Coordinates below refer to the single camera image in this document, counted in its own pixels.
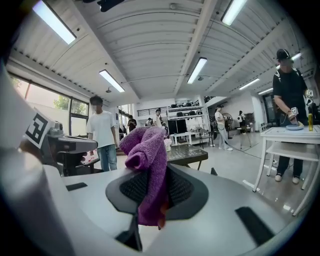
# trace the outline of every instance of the black cap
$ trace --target black cap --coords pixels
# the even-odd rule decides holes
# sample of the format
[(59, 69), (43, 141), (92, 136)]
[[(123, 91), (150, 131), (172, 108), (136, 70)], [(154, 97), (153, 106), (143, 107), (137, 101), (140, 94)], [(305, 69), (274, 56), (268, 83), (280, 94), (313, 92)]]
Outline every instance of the black cap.
[(282, 60), (290, 59), (290, 58), (291, 58), (291, 56), (290, 56), (289, 52), (285, 49), (279, 49), (276, 52), (276, 59), (278, 61), (282, 61)]

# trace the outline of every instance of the tree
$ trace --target tree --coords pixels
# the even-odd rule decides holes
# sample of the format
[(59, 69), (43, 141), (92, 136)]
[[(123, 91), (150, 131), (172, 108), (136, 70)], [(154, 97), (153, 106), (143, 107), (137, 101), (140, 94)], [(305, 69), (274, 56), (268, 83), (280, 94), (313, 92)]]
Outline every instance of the tree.
[[(58, 99), (53, 100), (54, 107), (59, 110), (68, 110), (69, 98), (59, 95)], [(84, 115), (87, 113), (87, 105), (77, 100), (72, 100), (71, 113)]]
[(14, 87), (19, 88), (22, 85), (21, 81), (18, 78), (11, 76), (11, 79)]

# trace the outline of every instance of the purple cloth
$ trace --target purple cloth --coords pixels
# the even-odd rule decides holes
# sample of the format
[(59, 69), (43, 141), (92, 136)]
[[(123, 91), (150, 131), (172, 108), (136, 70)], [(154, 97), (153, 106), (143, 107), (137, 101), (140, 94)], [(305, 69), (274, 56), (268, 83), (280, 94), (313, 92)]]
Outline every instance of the purple cloth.
[(160, 207), (166, 201), (167, 152), (164, 143), (166, 130), (159, 127), (139, 127), (120, 142), (120, 148), (128, 156), (125, 165), (140, 171), (148, 171), (148, 193), (138, 208), (140, 225), (157, 226), (164, 215)]

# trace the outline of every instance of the black slot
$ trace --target black slot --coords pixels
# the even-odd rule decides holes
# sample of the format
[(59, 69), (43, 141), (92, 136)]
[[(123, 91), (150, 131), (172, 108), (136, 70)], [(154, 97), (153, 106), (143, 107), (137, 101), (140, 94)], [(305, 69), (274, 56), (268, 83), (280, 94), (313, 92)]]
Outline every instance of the black slot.
[(66, 185), (65, 187), (68, 191), (72, 191), (72, 190), (78, 190), (81, 188), (88, 187), (88, 185), (83, 182), (80, 182), (80, 183), (76, 183), (76, 184)]
[(250, 207), (240, 207), (235, 212), (257, 246), (261, 246), (274, 236), (273, 232)]

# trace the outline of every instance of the white ceiling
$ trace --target white ceiling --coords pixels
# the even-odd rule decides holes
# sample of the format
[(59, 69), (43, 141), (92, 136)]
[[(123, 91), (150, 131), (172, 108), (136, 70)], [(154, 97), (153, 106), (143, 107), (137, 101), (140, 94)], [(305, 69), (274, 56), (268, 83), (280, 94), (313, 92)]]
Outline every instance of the white ceiling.
[[(292, 55), (304, 51), (296, 61), (302, 73), (310, 74), (315, 65), (294, 22), (271, 0), (248, 0), (231, 26), (221, 22), (230, 0), (126, 0), (108, 12), (100, 12), (96, 2), (48, 2), (76, 40), (67, 45), (31, 13), (11, 61), (28, 68), (27, 57), (33, 71), (40, 74), (45, 67), (47, 78), (60, 76), (65, 81), (60, 84), (99, 95), (109, 105), (195, 94), (229, 96), (256, 77), (260, 81), (250, 89), (260, 92), (271, 87), (279, 48)], [(208, 7), (213, 12), (208, 14)], [(200, 73), (203, 80), (187, 84), (186, 75), (199, 57), (208, 59)], [(110, 84), (99, 75), (103, 69), (125, 92), (112, 87), (106, 93)]]

